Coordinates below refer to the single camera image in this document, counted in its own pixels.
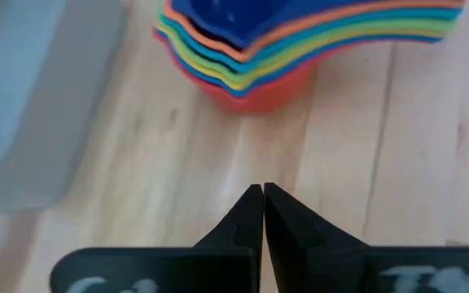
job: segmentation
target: white lettering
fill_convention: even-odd
[[[106,280],[101,277],[83,278],[74,282],[66,291],[66,293],[85,293],[85,291],[93,285],[104,284]],[[159,288],[155,281],[151,279],[142,279],[135,282],[133,290],[121,290],[119,293],[156,293]]]
[[[77,282],[74,282],[66,293],[84,293],[86,289],[90,288],[93,285],[104,284],[106,280],[101,277],[89,277],[83,278]]]
[[[425,274],[431,274],[428,286],[441,293],[469,293],[469,276],[463,268],[448,267],[437,270],[424,266],[398,266],[386,269],[381,276],[397,276],[392,293],[415,293],[422,284],[420,279]]]

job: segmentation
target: wooden floor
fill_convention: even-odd
[[[371,244],[469,244],[469,3],[445,42],[344,51],[260,116],[219,109],[173,68],[151,0],[129,10],[70,195],[0,216],[0,292],[48,292],[79,247],[190,246],[264,181]],[[263,265],[262,292],[276,292]]]

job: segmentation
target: black plastic object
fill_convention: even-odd
[[[250,186],[195,247],[88,248],[54,267],[53,293],[257,293],[264,196]]]
[[[275,184],[264,193],[280,293],[469,292],[469,247],[369,247]]]
[[[263,215],[280,293],[469,293],[469,247],[370,247],[273,183],[250,186],[195,247],[65,256],[53,293],[257,293]]]

